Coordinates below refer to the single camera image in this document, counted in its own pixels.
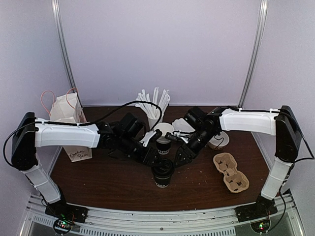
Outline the single black paper cup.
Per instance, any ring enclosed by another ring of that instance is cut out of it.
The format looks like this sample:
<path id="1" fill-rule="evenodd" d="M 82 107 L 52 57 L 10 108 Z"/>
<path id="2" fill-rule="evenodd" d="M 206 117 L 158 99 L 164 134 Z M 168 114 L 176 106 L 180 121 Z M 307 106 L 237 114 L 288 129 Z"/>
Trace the single black paper cup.
<path id="1" fill-rule="evenodd" d="M 172 179 L 172 176 L 167 177 L 167 178 L 159 178 L 153 175 L 153 177 L 154 177 L 154 181 L 156 185 L 160 188 L 166 188 L 170 184 L 171 179 Z"/>

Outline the stack of paper cups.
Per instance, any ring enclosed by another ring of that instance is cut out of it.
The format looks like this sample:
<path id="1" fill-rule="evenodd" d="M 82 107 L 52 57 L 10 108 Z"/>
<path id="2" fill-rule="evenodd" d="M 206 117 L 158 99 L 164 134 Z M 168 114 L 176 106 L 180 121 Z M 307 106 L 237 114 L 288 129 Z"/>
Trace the stack of paper cups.
<path id="1" fill-rule="evenodd" d="M 162 135 L 156 140 L 156 147 L 160 155 L 167 155 L 171 149 L 171 140 L 166 138 L 166 134 L 172 134 L 174 127 L 166 122 L 162 122 L 156 125 L 155 131 L 159 130 Z"/>

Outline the black cup lid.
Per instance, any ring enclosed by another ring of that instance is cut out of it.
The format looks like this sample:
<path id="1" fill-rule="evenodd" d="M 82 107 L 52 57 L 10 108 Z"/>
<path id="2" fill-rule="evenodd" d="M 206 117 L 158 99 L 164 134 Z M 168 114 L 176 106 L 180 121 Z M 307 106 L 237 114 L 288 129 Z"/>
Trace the black cup lid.
<path id="1" fill-rule="evenodd" d="M 167 178 L 173 175 L 175 167 L 170 159 L 163 158 L 159 166 L 151 167 L 151 171 L 155 177 Z"/>

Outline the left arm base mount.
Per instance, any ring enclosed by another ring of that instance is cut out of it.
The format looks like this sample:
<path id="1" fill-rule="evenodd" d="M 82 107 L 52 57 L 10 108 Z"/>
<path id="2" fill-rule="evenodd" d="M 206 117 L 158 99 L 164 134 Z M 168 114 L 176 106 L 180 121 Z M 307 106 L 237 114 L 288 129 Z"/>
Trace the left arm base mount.
<path id="1" fill-rule="evenodd" d="M 88 209 L 86 207 L 71 205 L 65 201 L 59 200 L 52 204 L 47 203 L 45 213 L 70 223 L 85 223 Z"/>

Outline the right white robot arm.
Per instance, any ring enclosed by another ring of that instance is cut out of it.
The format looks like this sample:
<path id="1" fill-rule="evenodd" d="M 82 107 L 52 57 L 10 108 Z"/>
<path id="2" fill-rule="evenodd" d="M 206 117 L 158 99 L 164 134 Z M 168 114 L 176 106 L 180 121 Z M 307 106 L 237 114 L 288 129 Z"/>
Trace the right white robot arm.
<path id="1" fill-rule="evenodd" d="M 289 176 L 296 162 L 302 140 L 302 132 L 289 106 L 268 111 L 243 110 L 236 107 L 217 107 L 209 113 L 194 106 L 184 116 L 195 129 L 187 143 L 182 144 L 175 155 L 174 166 L 192 162 L 215 135 L 221 131 L 247 131 L 276 137 L 275 161 L 260 192 L 252 212 L 264 216 L 271 209 L 271 201 Z"/>

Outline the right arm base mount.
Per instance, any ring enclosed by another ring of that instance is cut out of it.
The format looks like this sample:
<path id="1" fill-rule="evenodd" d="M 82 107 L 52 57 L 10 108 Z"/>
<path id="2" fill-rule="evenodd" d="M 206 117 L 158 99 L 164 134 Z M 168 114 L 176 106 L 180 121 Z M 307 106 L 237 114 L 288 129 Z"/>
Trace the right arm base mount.
<path id="1" fill-rule="evenodd" d="M 270 206 L 266 208 L 264 206 L 258 206 L 257 204 L 243 205 L 235 208 L 238 222 L 266 218 L 268 215 L 275 214 L 277 212 L 278 209 L 276 206 Z"/>

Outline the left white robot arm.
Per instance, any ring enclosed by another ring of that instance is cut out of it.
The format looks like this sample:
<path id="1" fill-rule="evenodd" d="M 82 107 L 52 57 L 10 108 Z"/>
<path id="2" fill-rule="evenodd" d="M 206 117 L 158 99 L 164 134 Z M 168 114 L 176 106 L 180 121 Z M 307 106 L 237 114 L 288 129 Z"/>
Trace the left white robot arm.
<path id="1" fill-rule="evenodd" d="M 36 149 L 46 146 L 112 149 L 146 166 L 165 167 L 166 161 L 149 145 L 161 136 L 161 132 L 149 131 L 138 141 L 136 136 L 143 126 L 131 113 L 112 123 L 62 123 L 36 119 L 34 113 L 26 113 L 12 135 L 11 163 L 28 177 L 59 218 L 67 218 L 71 208 L 65 203 L 59 187 L 41 167 Z"/>

